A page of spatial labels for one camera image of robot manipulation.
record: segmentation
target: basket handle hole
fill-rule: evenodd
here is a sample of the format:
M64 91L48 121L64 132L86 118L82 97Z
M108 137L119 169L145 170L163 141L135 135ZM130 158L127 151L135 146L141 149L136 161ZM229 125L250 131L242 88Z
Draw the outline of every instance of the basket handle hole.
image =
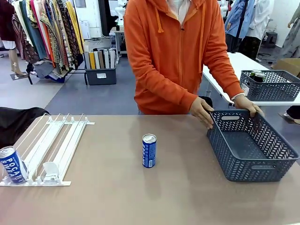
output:
M274 165L253 165L251 167L253 170L274 170Z
M239 116L222 116L222 120L239 120Z

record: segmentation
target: person's left hand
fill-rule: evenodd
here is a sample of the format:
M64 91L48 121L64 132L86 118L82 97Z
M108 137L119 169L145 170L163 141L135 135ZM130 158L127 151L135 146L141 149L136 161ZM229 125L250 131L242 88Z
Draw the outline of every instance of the person's left hand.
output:
M264 116L263 111L257 105L254 105L253 102L251 102L244 95L238 95L233 101L237 109L248 109L251 117L254 117L255 113L260 113L262 116Z
M230 26L231 26L231 23L228 23L227 26L226 26L226 30L229 30Z

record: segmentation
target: orange zip-up jacket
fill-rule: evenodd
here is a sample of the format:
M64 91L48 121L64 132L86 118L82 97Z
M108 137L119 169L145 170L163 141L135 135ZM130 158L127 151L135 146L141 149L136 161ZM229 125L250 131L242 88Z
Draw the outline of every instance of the orange zip-up jacket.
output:
M144 114L188 113L204 64L229 97L243 93L217 0L192 0L182 25L166 0L130 0L124 29L135 101Z

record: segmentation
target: blue can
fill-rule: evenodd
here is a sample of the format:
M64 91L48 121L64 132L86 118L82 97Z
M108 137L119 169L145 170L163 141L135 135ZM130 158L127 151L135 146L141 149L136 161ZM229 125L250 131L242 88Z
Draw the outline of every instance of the blue can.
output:
M156 137L147 134L142 137L142 165L146 168L155 166Z
M28 178L27 167L13 146L0 150L0 162L14 184L22 184Z

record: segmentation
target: blue denim shirt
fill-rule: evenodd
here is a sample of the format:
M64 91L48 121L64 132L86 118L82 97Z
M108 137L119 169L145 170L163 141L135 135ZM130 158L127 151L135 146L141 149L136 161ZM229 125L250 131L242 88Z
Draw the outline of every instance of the blue denim shirt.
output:
M230 34L230 35L236 37L236 34L238 32L238 27L240 24L240 17L241 17L241 13L242 13L244 5L245 5L245 0L236 0L235 1L233 8L231 9L231 11L227 17L227 20L225 22L225 33L226 34ZM246 9L246 13L245 13L244 22L243 22L242 28L240 30L239 38L244 38L248 32L253 9L254 9L254 0L249 0L247 9ZM226 30L228 23L231 23L231 26L230 26L229 30Z

